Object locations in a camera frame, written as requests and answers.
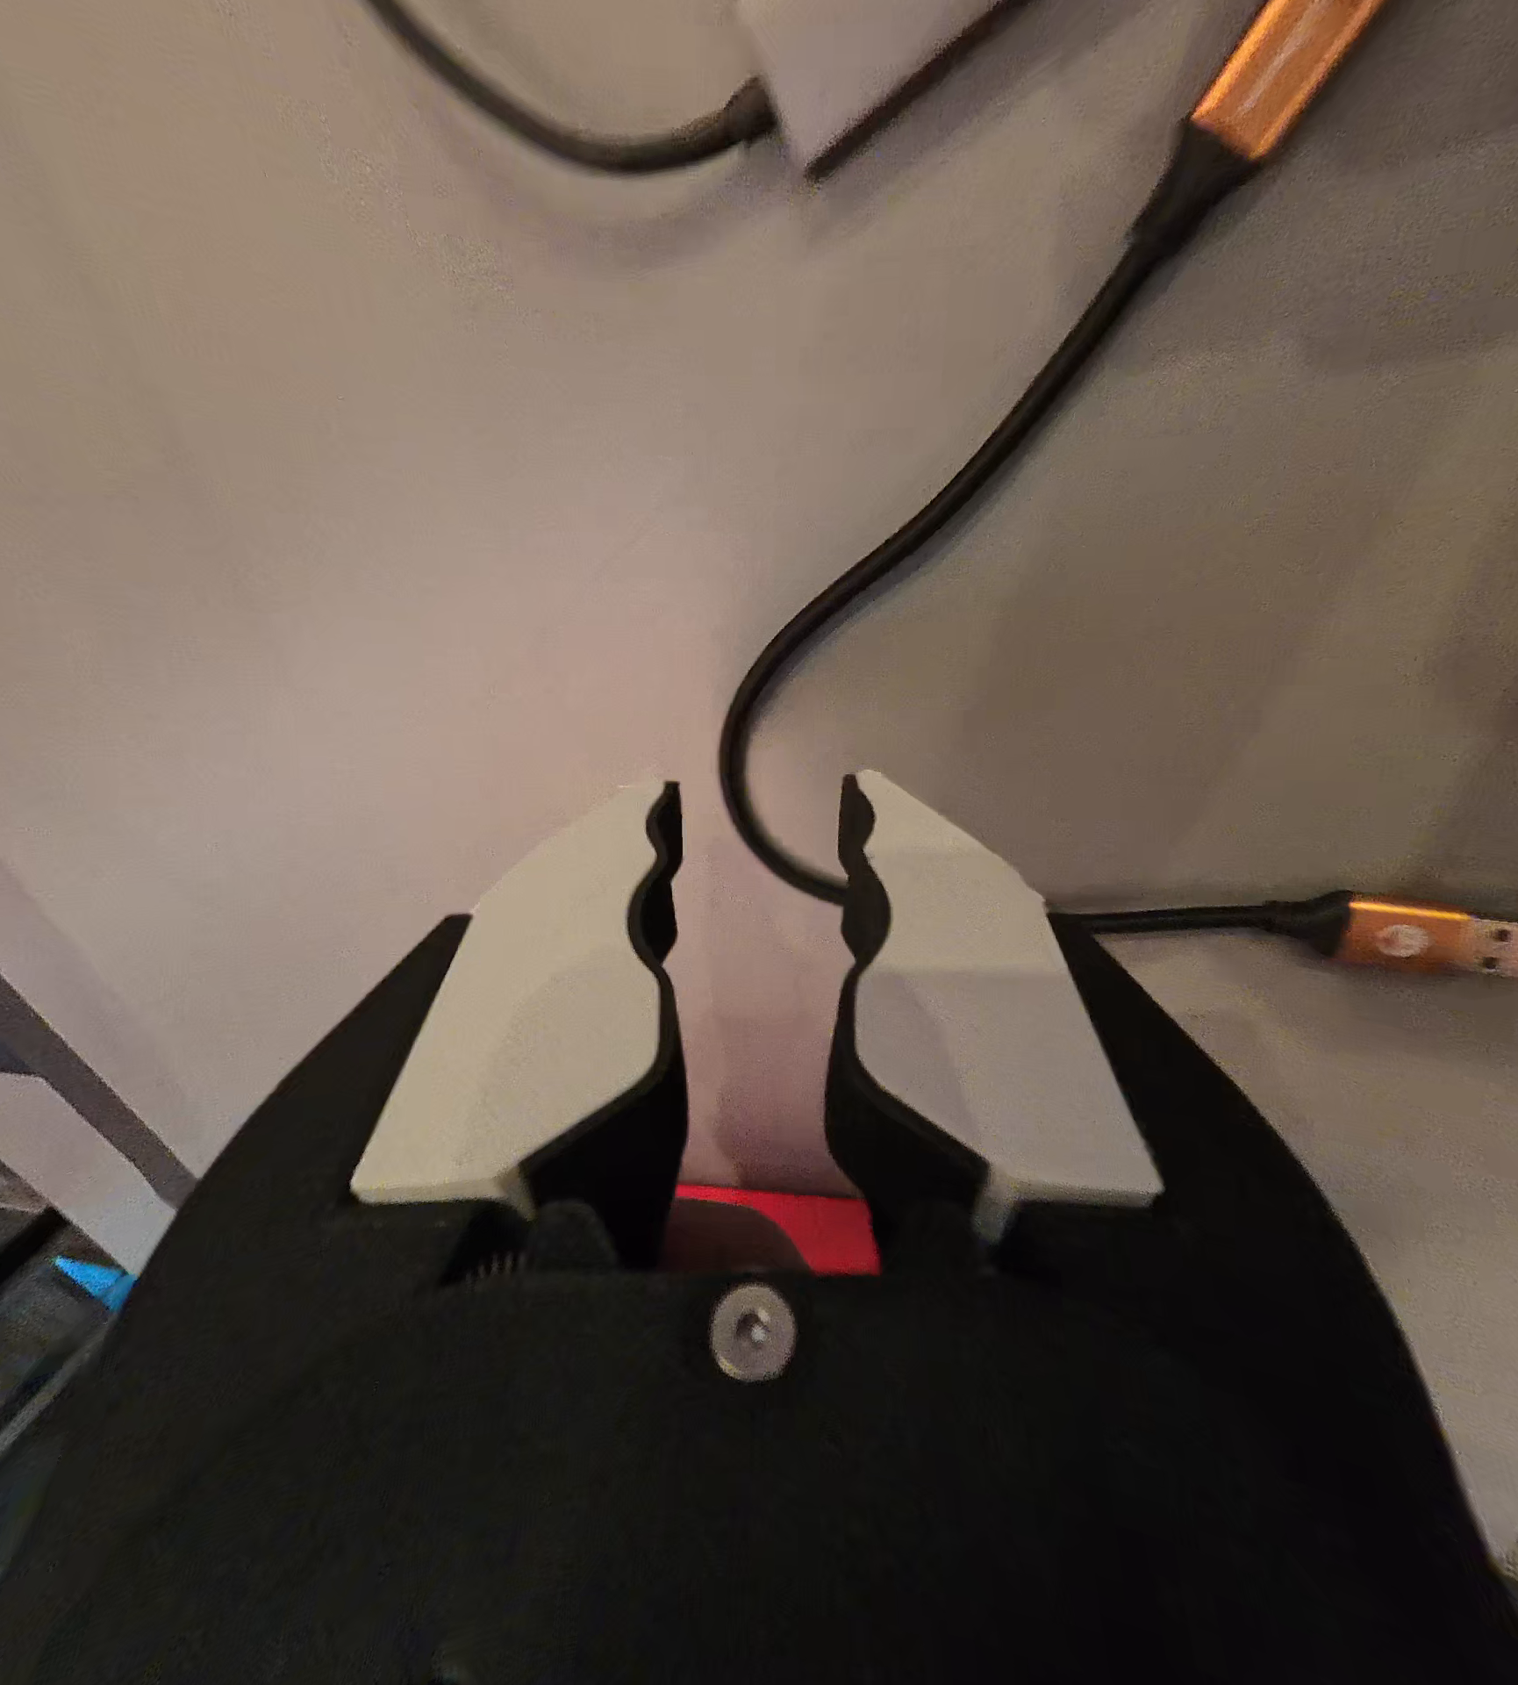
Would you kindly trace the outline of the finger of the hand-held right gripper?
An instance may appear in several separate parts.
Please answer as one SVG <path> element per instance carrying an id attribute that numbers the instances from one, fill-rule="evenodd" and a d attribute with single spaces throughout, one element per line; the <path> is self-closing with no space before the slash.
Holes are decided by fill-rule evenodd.
<path id="1" fill-rule="evenodd" d="M 792 164 L 807 179 L 823 179 L 1019 8 L 1019 0 L 741 0 L 735 23 Z"/>

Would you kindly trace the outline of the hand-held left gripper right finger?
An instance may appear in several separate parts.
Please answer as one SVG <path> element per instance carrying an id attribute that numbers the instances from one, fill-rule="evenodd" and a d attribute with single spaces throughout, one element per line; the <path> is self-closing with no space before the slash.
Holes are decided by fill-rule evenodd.
<path id="1" fill-rule="evenodd" d="M 823 1139 L 878 1264 L 931 1214 L 997 1250 L 1029 1209 L 1152 1209 L 1162 1173 L 1048 900 L 871 770 L 842 779 L 839 861 Z"/>

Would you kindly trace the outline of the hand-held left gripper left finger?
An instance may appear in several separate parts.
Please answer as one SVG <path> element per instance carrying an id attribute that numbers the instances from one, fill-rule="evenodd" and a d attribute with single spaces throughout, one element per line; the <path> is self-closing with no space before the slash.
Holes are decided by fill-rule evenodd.
<path id="1" fill-rule="evenodd" d="M 687 1151 L 667 980 L 684 797 L 632 782 L 469 913 L 349 1178 L 359 1205 L 583 1202 L 616 1260 L 658 1270 Z"/>

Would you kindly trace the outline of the grey usb hub with cable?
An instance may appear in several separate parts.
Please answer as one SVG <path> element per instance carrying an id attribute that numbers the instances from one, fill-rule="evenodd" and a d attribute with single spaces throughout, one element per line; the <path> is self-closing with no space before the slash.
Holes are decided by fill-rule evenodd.
<path id="1" fill-rule="evenodd" d="M 469 112 L 491 120 L 518 146 L 606 179 L 658 179 L 741 153 L 779 134 L 769 91 L 751 77 L 716 112 L 658 134 L 594 134 L 528 109 L 458 55 L 408 5 L 367 0 L 367 17 Z"/>

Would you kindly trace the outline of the smooth black cable orange plugs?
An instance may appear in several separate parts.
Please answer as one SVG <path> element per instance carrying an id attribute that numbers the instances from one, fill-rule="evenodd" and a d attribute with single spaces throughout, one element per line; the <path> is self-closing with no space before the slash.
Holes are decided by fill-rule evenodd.
<path id="1" fill-rule="evenodd" d="M 1259 5 L 1243 36 L 1185 117 L 1168 164 L 1134 216 L 1112 270 L 1018 406 L 918 516 L 836 577 L 757 655 L 727 703 L 716 772 L 730 827 L 792 892 L 826 907 L 845 902 L 845 885 L 793 857 L 766 827 L 752 807 L 751 743 L 772 692 L 856 603 L 909 570 L 995 485 L 1044 425 L 1054 420 L 1073 383 L 1106 349 L 1143 286 L 1191 244 L 1220 200 L 1243 190 L 1278 156 L 1326 83 L 1361 45 L 1378 17 L 1378 0 Z M 1073 917 L 1073 923 L 1096 938 L 1269 936 L 1298 943 L 1332 965 L 1518 980 L 1518 921 L 1382 894 L 1332 892 L 1251 907 L 1087 913 Z"/>

